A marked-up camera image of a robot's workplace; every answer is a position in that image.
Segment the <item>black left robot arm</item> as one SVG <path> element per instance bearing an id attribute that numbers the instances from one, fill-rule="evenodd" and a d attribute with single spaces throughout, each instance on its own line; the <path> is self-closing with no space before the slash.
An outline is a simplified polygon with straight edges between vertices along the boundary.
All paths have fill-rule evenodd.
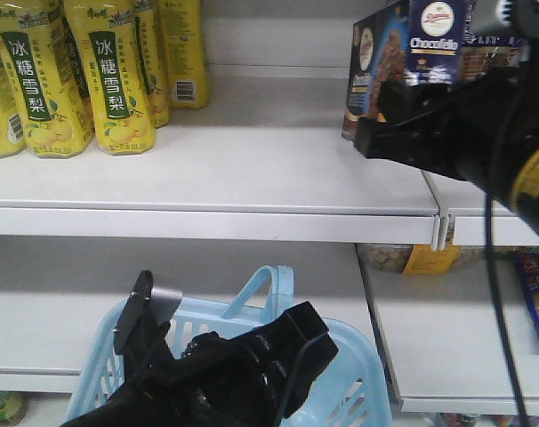
<path id="1" fill-rule="evenodd" d="M 306 401 L 338 353 L 309 302 L 233 338 L 195 336 L 179 358 L 168 324 L 149 321 L 130 345 L 128 377 L 102 406 L 70 426 L 278 426 Z"/>

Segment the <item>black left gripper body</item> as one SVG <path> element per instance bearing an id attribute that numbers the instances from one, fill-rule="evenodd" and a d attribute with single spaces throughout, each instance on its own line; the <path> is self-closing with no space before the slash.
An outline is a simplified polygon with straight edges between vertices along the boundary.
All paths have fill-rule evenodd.
<path id="1" fill-rule="evenodd" d="M 279 426 L 337 353 L 326 323 L 303 302 L 233 338 L 199 334 L 177 359 L 157 344 L 130 382 L 162 426 Z"/>

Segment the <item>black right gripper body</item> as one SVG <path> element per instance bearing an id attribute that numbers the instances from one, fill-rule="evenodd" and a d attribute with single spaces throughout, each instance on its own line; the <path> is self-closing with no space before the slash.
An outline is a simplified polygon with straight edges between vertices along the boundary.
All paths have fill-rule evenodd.
<path id="1" fill-rule="evenodd" d="M 492 146 L 519 89 L 521 70 L 492 68 L 456 86 L 381 83 L 383 121 L 358 120 L 355 149 L 458 181 L 483 181 Z"/>

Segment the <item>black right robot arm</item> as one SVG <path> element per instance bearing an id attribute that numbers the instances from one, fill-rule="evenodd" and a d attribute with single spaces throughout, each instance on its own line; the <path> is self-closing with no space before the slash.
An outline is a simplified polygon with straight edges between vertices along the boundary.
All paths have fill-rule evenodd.
<path id="1" fill-rule="evenodd" d="M 358 121 L 367 158 L 473 183 L 539 236 L 539 1 L 479 1 L 478 36 L 517 36 L 527 58 L 458 86 L 382 84 L 386 120 Z"/>

